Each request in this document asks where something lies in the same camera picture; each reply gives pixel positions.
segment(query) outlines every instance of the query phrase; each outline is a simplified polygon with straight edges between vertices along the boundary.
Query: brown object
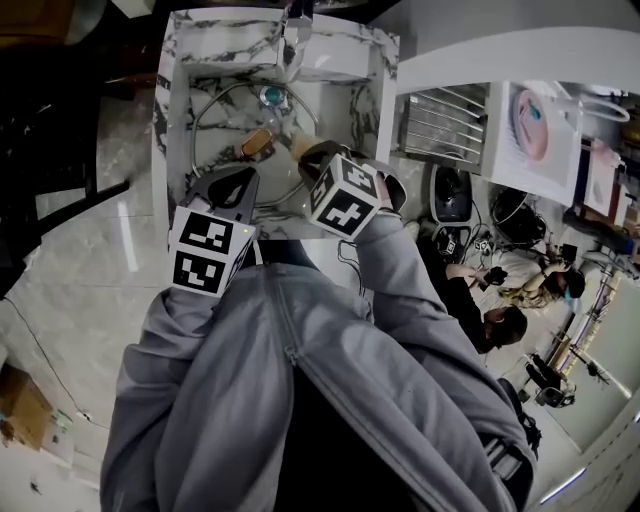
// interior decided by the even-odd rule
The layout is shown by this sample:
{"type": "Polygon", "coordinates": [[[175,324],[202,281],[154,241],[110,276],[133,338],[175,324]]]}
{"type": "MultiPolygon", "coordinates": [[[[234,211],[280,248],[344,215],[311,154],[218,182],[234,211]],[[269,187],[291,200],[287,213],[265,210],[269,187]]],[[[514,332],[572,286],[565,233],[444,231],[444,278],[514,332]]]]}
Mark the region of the brown object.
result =
{"type": "Polygon", "coordinates": [[[258,128],[242,143],[242,154],[254,156],[271,145],[273,135],[266,128],[258,128]]]}
{"type": "Polygon", "coordinates": [[[7,365],[2,368],[0,413],[18,441],[39,451],[51,412],[51,405],[28,373],[7,365]]]}
{"type": "Polygon", "coordinates": [[[2,0],[0,48],[63,43],[74,4],[74,0],[2,0]]]}

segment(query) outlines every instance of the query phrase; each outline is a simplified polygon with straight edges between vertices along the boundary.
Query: marble sink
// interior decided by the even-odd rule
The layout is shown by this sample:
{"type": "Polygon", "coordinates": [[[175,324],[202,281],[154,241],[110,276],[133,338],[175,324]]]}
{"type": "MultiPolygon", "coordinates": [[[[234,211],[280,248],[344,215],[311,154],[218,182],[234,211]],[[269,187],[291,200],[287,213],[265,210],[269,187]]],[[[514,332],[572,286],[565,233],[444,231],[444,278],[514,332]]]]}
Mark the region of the marble sink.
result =
{"type": "MultiPolygon", "coordinates": [[[[152,181],[158,238],[166,247],[176,204],[196,179],[189,143],[195,116],[209,100],[238,82],[276,77],[280,9],[217,7],[173,12],[164,38],[156,85],[152,181]]],[[[238,87],[200,119],[196,163],[215,172],[241,158],[240,145],[256,128],[274,134],[273,148],[253,165],[260,174],[258,202],[274,201],[300,178],[289,150],[296,133],[331,139],[387,162],[391,145],[398,37],[380,29],[316,15],[298,79],[278,107],[259,99],[260,86],[238,87]]],[[[308,192],[278,206],[256,208],[260,239],[329,237],[305,219],[308,192]]]]}

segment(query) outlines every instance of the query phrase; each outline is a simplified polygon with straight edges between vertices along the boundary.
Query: white tile floor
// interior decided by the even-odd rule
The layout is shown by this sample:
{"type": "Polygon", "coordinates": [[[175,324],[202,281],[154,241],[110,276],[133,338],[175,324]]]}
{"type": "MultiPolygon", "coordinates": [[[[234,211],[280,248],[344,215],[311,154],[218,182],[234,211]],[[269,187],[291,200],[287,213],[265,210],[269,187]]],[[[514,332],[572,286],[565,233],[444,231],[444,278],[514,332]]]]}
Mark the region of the white tile floor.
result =
{"type": "MultiPolygon", "coordinates": [[[[74,435],[76,450],[96,460],[106,445],[104,427],[110,422],[122,351],[137,342],[147,307],[165,282],[166,260],[156,245],[151,200],[152,105],[153,91],[139,92],[132,102],[103,100],[99,187],[127,177],[132,187],[46,235],[31,268],[8,294],[76,404],[50,370],[27,324],[12,304],[0,302],[0,340],[9,349],[9,362],[29,372],[55,407],[73,415],[77,405],[91,415],[95,424],[76,418],[74,435]]],[[[428,182],[421,164],[402,162],[399,168],[411,199],[405,216],[415,217],[428,182]]],[[[474,179],[474,186],[481,214],[488,219],[487,185],[474,179]]],[[[39,214],[81,197],[83,191],[41,196],[39,214]]],[[[562,231],[559,205],[541,201],[538,209],[557,243],[589,242],[573,230],[562,231]]],[[[305,247],[323,272],[357,290],[355,272],[336,258],[336,240],[309,241],[305,247]]],[[[567,314],[562,304],[544,315],[527,313],[530,328],[523,342],[492,352],[487,365],[496,376],[511,370],[523,353],[548,346],[567,314]]]]}

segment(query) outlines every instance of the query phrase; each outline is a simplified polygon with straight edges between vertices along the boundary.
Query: electrical cord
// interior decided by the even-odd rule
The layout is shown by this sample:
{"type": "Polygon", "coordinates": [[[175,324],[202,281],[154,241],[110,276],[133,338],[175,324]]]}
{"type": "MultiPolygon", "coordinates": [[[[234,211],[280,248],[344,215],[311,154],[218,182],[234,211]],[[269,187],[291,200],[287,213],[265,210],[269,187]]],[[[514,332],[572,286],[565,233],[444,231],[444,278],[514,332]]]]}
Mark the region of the electrical cord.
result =
{"type": "Polygon", "coordinates": [[[469,231],[469,239],[467,240],[467,243],[465,244],[464,250],[462,252],[462,261],[461,261],[462,264],[464,264],[465,261],[467,261],[467,253],[469,252],[469,248],[480,235],[480,231],[482,230],[482,227],[484,226],[485,228],[489,229],[489,226],[482,221],[482,215],[480,215],[480,208],[478,208],[478,205],[473,199],[471,199],[471,204],[476,210],[476,215],[478,216],[478,222],[469,231]]]}
{"type": "Polygon", "coordinates": [[[362,285],[362,274],[360,273],[360,265],[356,260],[352,258],[347,258],[342,254],[343,245],[349,245],[351,247],[355,247],[356,244],[352,242],[346,242],[345,240],[340,240],[338,242],[338,261],[341,263],[346,263],[354,270],[354,272],[358,276],[358,295],[360,295],[360,297],[364,297],[365,288],[362,285]]]}
{"type": "Polygon", "coordinates": [[[58,372],[56,372],[55,368],[53,367],[53,365],[51,364],[51,360],[49,359],[49,356],[47,356],[47,353],[44,351],[44,348],[42,348],[42,345],[40,344],[40,342],[38,341],[38,338],[36,337],[35,333],[33,332],[33,330],[31,329],[31,326],[29,325],[29,322],[27,322],[27,319],[22,315],[22,313],[20,313],[20,310],[18,309],[18,306],[16,306],[13,301],[8,298],[8,297],[4,297],[2,300],[6,300],[9,304],[11,304],[13,306],[13,309],[16,310],[16,313],[18,314],[18,316],[22,319],[22,321],[24,322],[25,327],[27,328],[27,330],[29,331],[29,333],[31,333],[31,337],[33,338],[33,341],[36,342],[36,345],[38,345],[38,348],[40,349],[40,352],[42,352],[42,355],[44,356],[45,361],[47,362],[47,364],[49,365],[49,368],[51,368],[51,371],[53,372],[53,374],[56,376],[56,379],[58,379],[58,382],[60,383],[60,385],[62,386],[62,388],[66,391],[67,395],[69,395],[69,398],[71,399],[71,401],[73,402],[73,406],[76,408],[76,411],[79,412],[82,417],[87,420],[89,423],[91,423],[92,425],[95,425],[96,427],[100,427],[103,428],[105,430],[109,430],[109,427],[105,427],[104,425],[101,425],[100,423],[96,423],[95,421],[93,421],[88,415],[87,413],[85,413],[82,409],[80,409],[80,407],[78,406],[78,402],[76,402],[75,398],[73,398],[73,395],[69,392],[69,389],[67,388],[67,386],[64,385],[64,382],[62,382],[62,379],[60,379],[60,376],[58,375],[58,372]]]}

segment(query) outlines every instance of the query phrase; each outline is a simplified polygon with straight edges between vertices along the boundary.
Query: black clothing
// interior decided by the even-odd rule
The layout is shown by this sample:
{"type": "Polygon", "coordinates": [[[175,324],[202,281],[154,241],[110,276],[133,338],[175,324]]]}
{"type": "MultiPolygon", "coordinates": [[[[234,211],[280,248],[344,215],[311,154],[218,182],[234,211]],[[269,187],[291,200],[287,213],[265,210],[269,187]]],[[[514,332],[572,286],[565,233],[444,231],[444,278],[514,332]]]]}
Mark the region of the black clothing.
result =
{"type": "Polygon", "coordinates": [[[447,307],[447,311],[458,320],[460,327],[478,353],[486,354],[494,345],[487,340],[482,314],[473,301],[464,278],[447,279],[447,264],[430,239],[420,238],[416,245],[420,256],[422,256],[422,261],[427,267],[431,284],[433,284],[440,300],[447,307]]]}
{"type": "Polygon", "coordinates": [[[415,512],[409,490],[299,368],[275,512],[415,512]]]}

